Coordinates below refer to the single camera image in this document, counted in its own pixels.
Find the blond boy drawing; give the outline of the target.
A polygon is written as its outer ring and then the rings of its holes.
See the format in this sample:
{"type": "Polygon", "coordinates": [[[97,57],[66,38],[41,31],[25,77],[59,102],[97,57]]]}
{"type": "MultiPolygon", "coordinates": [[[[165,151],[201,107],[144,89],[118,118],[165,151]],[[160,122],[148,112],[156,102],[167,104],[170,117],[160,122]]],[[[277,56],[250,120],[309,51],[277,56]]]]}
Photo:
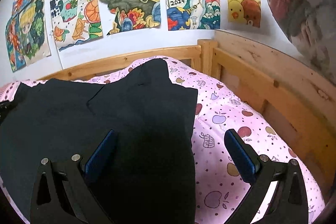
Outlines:
{"type": "Polygon", "coordinates": [[[45,0],[32,1],[19,14],[19,39],[27,66],[51,55],[45,24],[45,0]]]}

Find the pink apple print quilt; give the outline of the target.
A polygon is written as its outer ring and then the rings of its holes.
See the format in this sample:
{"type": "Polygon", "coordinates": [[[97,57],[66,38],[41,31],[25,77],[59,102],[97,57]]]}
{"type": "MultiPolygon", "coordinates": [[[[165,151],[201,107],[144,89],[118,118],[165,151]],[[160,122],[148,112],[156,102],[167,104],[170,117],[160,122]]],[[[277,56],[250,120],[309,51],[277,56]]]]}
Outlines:
{"type": "Polygon", "coordinates": [[[309,169],[217,79],[169,57],[1,88],[1,179],[31,223],[312,223],[309,169]]]}

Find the wooden bed frame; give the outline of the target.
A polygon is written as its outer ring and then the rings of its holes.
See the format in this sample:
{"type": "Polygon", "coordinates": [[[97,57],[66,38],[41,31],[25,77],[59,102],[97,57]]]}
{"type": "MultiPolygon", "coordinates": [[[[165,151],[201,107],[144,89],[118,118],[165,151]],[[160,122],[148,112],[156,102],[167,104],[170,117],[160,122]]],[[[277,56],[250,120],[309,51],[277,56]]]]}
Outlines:
{"type": "Polygon", "coordinates": [[[335,86],[300,61],[262,43],[216,31],[194,46],[165,47],[106,57],[52,77],[88,80],[155,55],[190,60],[222,80],[280,134],[307,165],[326,201],[335,196],[335,86]]]}

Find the black padded jacket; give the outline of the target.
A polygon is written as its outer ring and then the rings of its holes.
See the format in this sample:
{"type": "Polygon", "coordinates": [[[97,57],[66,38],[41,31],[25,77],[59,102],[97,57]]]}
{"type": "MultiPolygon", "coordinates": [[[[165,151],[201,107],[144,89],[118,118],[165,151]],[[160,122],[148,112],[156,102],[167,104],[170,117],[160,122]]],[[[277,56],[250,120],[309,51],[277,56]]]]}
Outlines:
{"type": "Polygon", "coordinates": [[[51,79],[13,91],[16,106],[1,123],[1,178],[29,221],[41,160],[68,160],[110,130],[117,136],[106,170],[89,189],[111,223],[195,221],[198,91],[173,84],[164,59],[113,83],[51,79]]]}

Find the blue grey bagged bedding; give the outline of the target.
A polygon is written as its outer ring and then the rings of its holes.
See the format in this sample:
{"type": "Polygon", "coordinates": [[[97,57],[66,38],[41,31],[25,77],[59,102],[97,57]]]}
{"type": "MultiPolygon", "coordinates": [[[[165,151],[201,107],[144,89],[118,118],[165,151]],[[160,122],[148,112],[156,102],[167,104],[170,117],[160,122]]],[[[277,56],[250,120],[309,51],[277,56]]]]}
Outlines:
{"type": "Polygon", "coordinates": [[[267,0],[282,32],[296,49],[335,82],[335,0],[267,0]]]}

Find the orange slices boat drawing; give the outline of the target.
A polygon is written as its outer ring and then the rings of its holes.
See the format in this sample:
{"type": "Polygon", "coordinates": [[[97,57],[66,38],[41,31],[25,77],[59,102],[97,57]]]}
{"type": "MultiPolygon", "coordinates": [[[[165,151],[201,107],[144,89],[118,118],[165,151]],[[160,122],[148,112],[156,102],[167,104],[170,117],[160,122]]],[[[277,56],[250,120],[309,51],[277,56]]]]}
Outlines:
{"type": "Polygon", "coordinates": [[[103,37],[98,0],[51,0],[59,51],[103,37]]]}

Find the mermaid girl drawing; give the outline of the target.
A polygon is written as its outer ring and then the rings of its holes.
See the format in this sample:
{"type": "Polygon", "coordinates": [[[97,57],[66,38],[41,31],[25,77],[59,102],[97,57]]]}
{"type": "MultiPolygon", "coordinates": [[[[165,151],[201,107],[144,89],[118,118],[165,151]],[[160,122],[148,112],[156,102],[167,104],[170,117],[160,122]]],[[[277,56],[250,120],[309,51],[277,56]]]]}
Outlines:
{"type": "Polygon", "coordinates": [[[19,16],[17,14],[9,19],[5,28],[7,54],[12,72],[16,72],[26,66],[19,37],[19,16]]]}

